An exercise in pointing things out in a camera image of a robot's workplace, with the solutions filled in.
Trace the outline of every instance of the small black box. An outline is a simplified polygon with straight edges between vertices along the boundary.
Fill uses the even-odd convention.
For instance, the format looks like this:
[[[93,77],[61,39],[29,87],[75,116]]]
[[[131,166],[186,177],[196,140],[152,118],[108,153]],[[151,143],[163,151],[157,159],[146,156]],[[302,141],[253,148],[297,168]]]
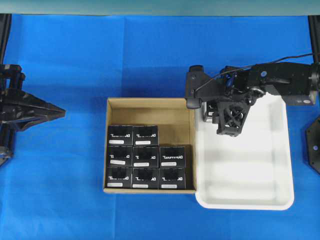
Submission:
[[[132,146],[108,146],[108,167],[132,167]]]
[[[186,189],[185,168],[159,168],[159,189]]]
[[[108,126],[107,144],[110,146],[132,146],[133,127],[129,125]]]
[[[158,126],[133,126],[134,146],[159,145]]]
[[[157,146],[134,146],[132,166],[136,168],[158,168],[159,147]]]
[[[218,106],[215,101],[207,101],[203,105],[203,121],[214,124],[219,123]]]
[[[158,189],[158,168],[134,168],[132,174],[133,189]]]
[[[161,146],[160,168],[185,168],[185,146]]]
[[[130,189],[132,182],[131,167],[108,167],[106,170],[106,187]]]

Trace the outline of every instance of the cardboard box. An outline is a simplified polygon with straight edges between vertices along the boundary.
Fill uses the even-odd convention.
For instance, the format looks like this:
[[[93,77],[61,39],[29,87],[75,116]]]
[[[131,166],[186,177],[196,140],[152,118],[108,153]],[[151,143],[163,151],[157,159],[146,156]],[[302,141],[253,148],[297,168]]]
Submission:
[[[130,125],[109,125],[107,143],[109,146],[132,146],[133,127]]]
[[[107,141],[105,142],[104,185],[106,193],[177,193],[196,191],[195,111],[187,109],[184,98],[109,98],[107,100],[106,136],[109,125],[157,125],[160,145],[184,145],[186,154],[186,189],[122,189],[106,185]]]
[[[158,126],[133,126],[134,146],[158,146]]]
[[[108,146],[109,167],[132,167],[132,146]]]
[[[108,188],[130,189],[132,183],[131,167],[108,167],[105,185]]]
[[[158,168],[133,168],[132,188],[133,189],[158,189],[159,188]]]
[[[159,168],[159,189],[185,189],[184,168]]]
[[[134,146],[132,154],[132,166],[134,168],[158,168],[158,146]]]
[[[160,168],[185,168],[185,146],[160,146]]]

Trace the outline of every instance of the white plastic tray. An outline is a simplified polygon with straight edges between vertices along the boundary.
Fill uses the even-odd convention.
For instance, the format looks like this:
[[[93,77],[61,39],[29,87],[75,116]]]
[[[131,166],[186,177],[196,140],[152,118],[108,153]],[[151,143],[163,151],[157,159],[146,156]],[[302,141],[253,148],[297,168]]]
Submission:
[[[286,105],[266,95],[237,137],[195,114],[196,199],[209,209],[285,210],[294,202]]]

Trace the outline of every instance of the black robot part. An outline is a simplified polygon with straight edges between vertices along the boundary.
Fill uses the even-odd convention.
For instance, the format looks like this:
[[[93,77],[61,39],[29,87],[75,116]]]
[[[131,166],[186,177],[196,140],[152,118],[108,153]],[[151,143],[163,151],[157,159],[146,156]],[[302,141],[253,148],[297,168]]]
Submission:
[[[309,106],[315,104],[320,89],[318,63],[226,66],[218,75],[221,77],[212,78],[204,73],[203,66],[191,66],[186,74],[186,104],[189,109],[199,109],[204,102],[214,103],[217,111],[212,123],[218,124],[217,134],[232,137],[242,132],[250,107],[266,93],[281,96],[287,105]]]

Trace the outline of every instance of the blue surface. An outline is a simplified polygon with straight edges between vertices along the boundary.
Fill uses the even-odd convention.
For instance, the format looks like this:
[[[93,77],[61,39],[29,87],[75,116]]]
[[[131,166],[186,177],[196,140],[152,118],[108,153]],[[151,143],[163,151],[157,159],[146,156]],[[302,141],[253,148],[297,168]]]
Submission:
[[[14,15],[5,62],[22,66],[25,91],[67,115],[18,133],[14,159],[0,168],[0,239],[319,239],[320,176],[306,165],[304,137],[319,103],[287,108],[288,210],[214,210],[194,195],[102,191],[107,97],[183,97],[190,65],[213,75],[309,52],[304,16]]]

